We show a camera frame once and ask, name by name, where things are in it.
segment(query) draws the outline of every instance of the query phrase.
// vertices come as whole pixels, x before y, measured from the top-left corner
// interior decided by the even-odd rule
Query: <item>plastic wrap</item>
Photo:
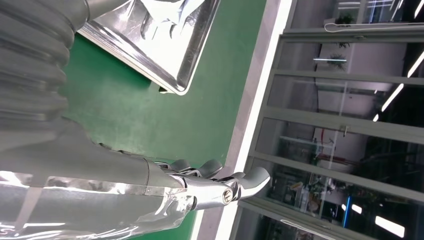
[[[184,188],[0,171],[0,240],[114,239],[178,227],[193,206]]]

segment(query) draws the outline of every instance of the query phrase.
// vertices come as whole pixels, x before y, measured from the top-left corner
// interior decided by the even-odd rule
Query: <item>glass door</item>
[[[420,23],[420,2],[297,1],[246,166],[271,181],[242,205],[333,239],[424,239],[422,26],[330,32],[317,21]]]

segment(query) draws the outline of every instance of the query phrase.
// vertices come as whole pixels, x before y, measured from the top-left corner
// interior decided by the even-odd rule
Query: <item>stainless steel tray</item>
[[[88,22],[78,32],[157,83],[161,92],[184,95],[193,80],[218,4],[219,0],[205,0],[187,18],[181,34],[171,34],[171,25],[166,23],[152,31],[156,25],[140,0],[131,0]],[[153,32],[154,37],[145,39],[142,30],[150,37]]]

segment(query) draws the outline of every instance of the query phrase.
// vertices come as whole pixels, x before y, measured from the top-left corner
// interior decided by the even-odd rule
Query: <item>screw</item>
[[[233,200],[233,191],[231,191],[231,189],[227,189],[224,191],[223,195],[222,195],[224,204],[229,204],[231,202],[231,200]]]

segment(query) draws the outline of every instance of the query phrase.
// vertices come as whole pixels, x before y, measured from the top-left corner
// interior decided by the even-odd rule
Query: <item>gray robot arm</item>
[[[257,193],[266,170],[223,179],[211,160],[153,162],[94,144],[58,88],[76,30],[127,0],[0,0],[0,240],[125,239]]]

